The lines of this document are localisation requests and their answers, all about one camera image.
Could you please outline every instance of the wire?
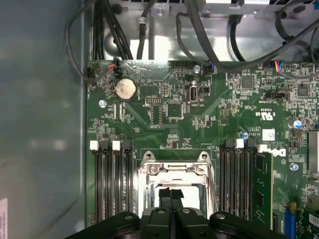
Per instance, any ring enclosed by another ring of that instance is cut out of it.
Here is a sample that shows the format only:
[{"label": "wire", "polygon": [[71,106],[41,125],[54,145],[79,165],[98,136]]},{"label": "wire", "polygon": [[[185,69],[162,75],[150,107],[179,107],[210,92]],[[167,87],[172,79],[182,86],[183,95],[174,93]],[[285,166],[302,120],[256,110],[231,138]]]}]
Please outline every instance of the wire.
[{"label": "wire", "polygon": [[114,25],[113,25],[113,23],[111,21],[111,18],[110,18],[109,14],[108,14],[108,9],[105,6],[105,4],[102,4],[101,9],[104,12],[104,18],[105,18],[105,20],[106,20],[106,22],[107,22],[107,24],[109,26],[110,32],[111,32],[111,34],[112,34],[112,36],[114,38],[114,42],[115,42],[116,47],[117,47],[117,49],[119,51],[120,57],[123,60],[127,60],[128,58],[127,58],[127,55],[125,53],[125,49],[124,49],[124,47],[122,45],[122,42],[121,42],[121,40],[120,40],[116,30],[115,30],[115,27],[114,27]]},{"label": "wire", "polygon": [[314,30],[313,34],[311,35],[311,40],[310,40],[310,57],[311,57],[312,62],[314,62],[318,65],[319,62],[315,57],[315,41],[316,41],[317,35],[318,35],[318,27]]},{"label": "wire", "polygon": [[237,25],[241,21],[242,16],[243,15],[232,15],[229,17],[228,22],[230,24],[230,45],[237,59],[239,61],[246,61],[244,57],[241,55],[237,46],[237,41],[236,41],[236,29],[237,29]]},{"label": "wire", "polygon": [[[275,27],[276,27],[276,30],[277,30],[278,34],[285,41],[290,41],[291,39],[294,38],[294,36],[291,35],[289,32],[287,32],[287,30],[284,28],[283,23],[282,23],[282,16],[283,16],[283,14],[286,12],[286,10],[288,8],[290,8],[293,5],[300,4],[300,3],[304,3],[304,0],[293,0],[293,1],[290,1],[277,13],[276,21],[275,21]],[[299,41],[296,42],[296,45],[299,45],[302,48],[304,48],[308,52],[310,57],[311,57],[310,45],[307,42],[299,40]]]},{"label": "wire", "polygon": [[283,66],[284,66],[284,62],[283,61],[275,61],[275,67],[276,67],[276,72],[278,72],[280,75],[287,77],[289,79],[293,79],[293,80],[308,80],[310,78],[314,78],[319,76],[319,72],[316,72],[314,74],[311,74],[309,76],[293,76],[293,75],[289,75],[285,72],[283,72]]},{"label": "wire", "polygon": [[198,13],[196,2],[193,0],[185,0],[185,5],[189,14],[190,21],[193,25],[193,28],[196,32],[198,41],[204,50],[207,57],[211,60],[211,62],[216,66],[217,70],[220,72],[239,72],[244,69],[249,69],[255,65],[259,65],[261,63],[267,62],[271,60],[272,58],[282,54],[286,50],[288,50],[290,47],[292,47],[298,40],[300,40],[302,37],[304,37],[306,34],[314,30],[316,27],[319,26],[319,19],[313,22],[311,25],[309,25],[306,29],[301,31],[297,36],[295,36],[292,40],[287,42],[287,44],[279,47],[278,49],[274,50],[273,52],[260,57],[256,60],[253,60],[251,62],[247,62],[246,64],[239,65],[236,67],[225,67],[221,64],[221,62],[218,60],[217,55],[215,54],[213,48],[210,45],[209,39],[207,37],[207,34],[205,32],[205,29],[203,27],[203,24],[200,20],[200,16]]},{"label": "wire", "polygon": [[70,20],[66,23],[65,26],[65,45],[66,45],[66,50],[67,50],[67,54],[70,58],[70,61],[72,63],[73,68],[75,69],[76,73],[83,79],[85,80],[87,83],[89,84],[95,84],[97,81],[100,81],[101,79],[103,79],[104,77],[106,77],[109,74],[109,71],[104,71],[100,74],[99,77],[97,78],[89,78],[87,76],[85,76],[79,66],[77,65],[73,52],[72,52],[72,47],[71,47],[71,43],[70,43],[70,29],[72,26],[72,23],[74,22],[75,19],[77,19],[83,12],[85,12],[86,10],[88,10],[89,8],[91,8],[93,6],[93,4],[96,2],[97,0],[92,0],[90,3],[88,3],[87,5],[85,5],[84,7],[82,7],[80,10],[78,10],[71,18]]},{"label": "wire", "polygon": [[[151,10],[152,6],[158,2],[158,0],[150,0],[149,3],[146,5],[144,8],[144,11],[142,12],[141,17],[147,17],[149,14],[149,11]],[[138,52],[136,55],[137,60],[141,60],[143,56],[143,50],[144,50],[144,44],[145,44],[145,39],[146,39],[146,25],[145,24],[140,24],[140,35],[139,35],[139,47],[138,47]]]},{"label": "wire", "polygon": [[127,56],[127,59],[129,60],[133,60],[133,56],[130,50],[130,46],[128,44],[127,38],[123,32],[123,29],[121,27],[121,25],[119,24],[119,21],[117,20],[117,18],[115,17],[114,12],[112,11],[112,6],[109,2],[109,0],[104,0],[104,4],[106,7],[106,11],[107,14],[109,15],[110,18],[110,22],[112,23],[112,25],[114,26],[114,29],[116,30],[116,33],[119,36],[119,39],[121,40],[121,43],[123,45],[123,49],[124,49],[124,53]]},{"label": "wire", "polygon": [[116,67],[115,64],[111,64],[111,65],[109,65],[108,69],[111,70],[111,71],[113,71],[115,67]]},{"label": "wire", "polygon": [[181,38],[181,21],[180,21],[180,16],[185,16],[187,17],[188,14],[187,13],[183,13],[183,12],[179,12],[176,15],[176,34],[177,34],[177,42],[178,45],[180,47],[180,49],[183,51],[183,53],[192,61],[195,61],[197,63],[203,63],[202,61],[198,60],[196,57],[194,57],[190,51],[187,49],[187,47],[185,46],[182,38]]},{"label": "wire", "polygon": [[95,3],[97,9],[97,53],[98,59],[104,60],[104,22],[103,22],[103,12],[101,10],[101,1]]}]

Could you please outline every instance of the motherboard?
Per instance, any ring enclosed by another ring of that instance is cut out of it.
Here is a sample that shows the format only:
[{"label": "motherboard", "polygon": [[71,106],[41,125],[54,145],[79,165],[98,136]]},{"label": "motherboard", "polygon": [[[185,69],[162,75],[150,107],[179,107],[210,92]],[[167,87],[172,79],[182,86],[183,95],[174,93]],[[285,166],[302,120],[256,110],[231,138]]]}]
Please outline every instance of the motherboard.
[{"label": "motherboard", "polygon": [[227,211],[288,238],[319,237],[319,80],[288,79],[271,64],[241,73],[190,61],[87,68],[90,77],[106,70],[87,87],[87,226],[158,207],[169,187],[206,216]]}]

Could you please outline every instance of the ram slot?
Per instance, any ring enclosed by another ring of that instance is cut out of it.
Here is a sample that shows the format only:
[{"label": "ram slot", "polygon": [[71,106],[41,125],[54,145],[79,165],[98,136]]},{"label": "ram slot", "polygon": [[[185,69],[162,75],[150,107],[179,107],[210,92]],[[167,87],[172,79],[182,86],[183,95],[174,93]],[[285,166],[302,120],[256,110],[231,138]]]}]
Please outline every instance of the ram slot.
[{"label": "ram slot", "polygon": [[221,185],[220,185],[220,201],[221,211],[230,211],[230,158],[232,152],[229,149],[225,149],[220,152],[221,163]]},{"label": "ram slot", "polygon": [[133,210],[133,156],[132,145],[129,141],[123,142],[123,159],[125,167],[126,182],[126,211]]},{"label": "ram slot", "polygon": [[250,209],[249,209],[249,182],[250,182],[250,177],[249,177],[249,173],[250,173],[250,169],[249,169],[249,162],[250,156],[249,156],[249,151],[248,149],[245,150],[244,153],[244,162],[243,162],[243,167],[244,167],[244,218],[245,220],[249,220],[249,213],[250,213]]},{"label": "ram slot", "polygon": [[257,152],[256,148],[248,148],[247,149],[247,165],[248,165],[248,219],[252,220],[253,217],[253,159]]},{"label": "ram slot", "polygon": [[123,211],[123,153],[113,150],[115,214]]},{"label": "ram slot", "polygon": [[245,220],[252,218],[252,159],[255,150],[252,148],[243,149],[240,155],[240,199],[239,217]]},{"label": "ram slot", "polygon": [[95,152],[95,222],[102,221],[102,150]]},{"label": "ram slot", "polygon": [[220,171],[219,171],[219,210],[225,211],[226,208],[226,195],[225,195],[225,174],[226,174],[226,152],[221,148],[219,152],[219,162],[220,162]]},{"label": "ram slot", "polygon": [[235,170],[236,170],[236,157],[235,153],[232,150],[229,150],[228,154],[228,163],[230,165],[230,180],[229,180],[229,213],[235,215],[235,210],[236,210],[236,177],[235,177]]},{"label": "ram slot", "polygon": [[103,151],[105,166],[105,218],[111,217],[112,214],[112,150],[108,145]]},{"label": "ram slot", "polygon": [[234,174],[234,181],[233,181],[233,214],[238,216],[239,215],[239,182],[240,182],[240,178],[239,178],[239,162],[240,162],[240,155],[241,155],[241,149],[237,149],[236,152],[234,153],[234,159],[233,159],[233,174]]}]

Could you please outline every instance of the capacitor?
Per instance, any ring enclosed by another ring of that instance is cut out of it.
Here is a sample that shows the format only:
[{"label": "capacitor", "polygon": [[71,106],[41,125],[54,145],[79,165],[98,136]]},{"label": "capacitor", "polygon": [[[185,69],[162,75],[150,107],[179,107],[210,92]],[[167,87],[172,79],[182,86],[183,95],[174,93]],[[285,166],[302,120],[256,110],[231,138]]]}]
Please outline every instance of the capacitor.
[{"label": "capacitor", "polygon": [[290,164],[289,168],[291,171],[296,172],[299,169],[299,165],[297,165],[296,163],[292,163]]},{"label": "capacitor", "polygon": [[294,128],[296,128],[296,129],[301,129],[302,126],[303,126],[303,124],[301,123],[300,120],[295,120],[295,121],[294,121]]},{"label": "capacitor", "polygon": [[246,139],[249,138],[249,135],[248,135],[247,132],[240,131],[240,132],[238,133],[238,137],[246,140]]},{"label": "capacitor", "polygon": [[289,127],[289,128],[295,128],[295,127],[294,127],[294,121],[293,121],[293,120],[290,120],[290,121],[288,122],[288,127]]}]

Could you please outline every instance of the blue connector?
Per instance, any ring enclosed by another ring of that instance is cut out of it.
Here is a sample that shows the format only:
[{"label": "blue connector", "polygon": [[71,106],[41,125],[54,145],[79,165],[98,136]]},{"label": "blue connector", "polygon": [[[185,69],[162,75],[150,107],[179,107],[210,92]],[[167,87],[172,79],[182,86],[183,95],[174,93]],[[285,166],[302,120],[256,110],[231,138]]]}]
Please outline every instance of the blue connector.
[{"label": "blue connector", "polygon": [[288,238],[296,238],[296,216],[289,211],[284,213],[284,231]]}]

